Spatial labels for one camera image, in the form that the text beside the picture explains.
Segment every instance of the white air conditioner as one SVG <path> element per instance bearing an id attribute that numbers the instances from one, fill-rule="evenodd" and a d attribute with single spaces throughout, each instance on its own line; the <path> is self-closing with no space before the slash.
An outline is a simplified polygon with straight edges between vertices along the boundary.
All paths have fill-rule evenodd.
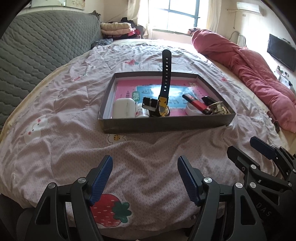
<path id="1" fill-rule="evenodd" d="M 251 11 L 262 14 L 262 8 L 259 5 L 246 3 L 246 2 L 237 2 L 237 8 L 240 10 Z"/>

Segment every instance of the television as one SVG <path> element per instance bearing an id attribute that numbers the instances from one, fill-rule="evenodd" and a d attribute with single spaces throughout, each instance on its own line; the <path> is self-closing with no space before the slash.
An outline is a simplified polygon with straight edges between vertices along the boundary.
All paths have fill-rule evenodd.
<path id="1" fill-rule="evenodd" d="M 288 42 L 269 35 L 267 52 L 291 71 L 296 69 L 296 49 Z"/>

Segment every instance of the red and black tube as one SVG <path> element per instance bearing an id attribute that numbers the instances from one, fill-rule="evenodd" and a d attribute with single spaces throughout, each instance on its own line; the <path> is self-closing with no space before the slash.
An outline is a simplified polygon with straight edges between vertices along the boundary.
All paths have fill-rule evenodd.
<path id="1" fill-rule="evenodd" d="M 190 104 L 192 104 L 195 108 L 200 110 L 205 115 L 212 114 L 212 110 L 207 107 L 204 103 L 200 102 L 198 99 L 196 99 L 194 96 L 190 94 L 184 94 L 182 97 L 187 100 Z"/>

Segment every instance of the box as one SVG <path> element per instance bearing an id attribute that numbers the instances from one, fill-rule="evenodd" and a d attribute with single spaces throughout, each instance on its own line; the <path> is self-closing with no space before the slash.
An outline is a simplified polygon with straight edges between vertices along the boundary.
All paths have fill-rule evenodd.
<path id="1" fill-rule="evenodd" d="M 215 128 L 230 124 L 235 117 L 235 112 L 229 104 L 199 75 L 172 72 L 169 92 L 170 116 L 112 119 L 112 106 L 116 99 L 129 97 L 141 103 L 143 95 L 149 95 L 149 91 L 151 95 L 158 98 L 161 80 L 162 72 L 126 72 L 114 74 L 107 86 L 99 109 L 98 119 L 103 132 L 124 134 Z M 198 99 L 201 96 L 209 95 L 216 101 L 223 101 L 228 114 L 195 116 L 184 114 L 185 109 L 182 107 L 184 107 L 186 102 L 179 98 L 180 95 L 178 93 L 176 93 L 176 97 L 174 96 L 174 86 L 177 89 L 180 87 L 177 84 L 174 85 L 175 83 L 181 84 L 184 87 L 184 91 L 192 91 Z"/>

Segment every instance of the green label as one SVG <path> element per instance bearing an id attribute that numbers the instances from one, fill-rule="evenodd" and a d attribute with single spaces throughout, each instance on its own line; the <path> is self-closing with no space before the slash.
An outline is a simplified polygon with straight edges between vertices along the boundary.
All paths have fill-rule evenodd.
<path id="1" fill-rule="evenodd" d="M 139 101 L 139 100 L 140 100 L 140 92 L 139 92 L 139 91 L 134 91 L 134 92 L 132 93 L 132 97 L 133 97 L 133 100 L 134 100 L 135 102 Z"/>

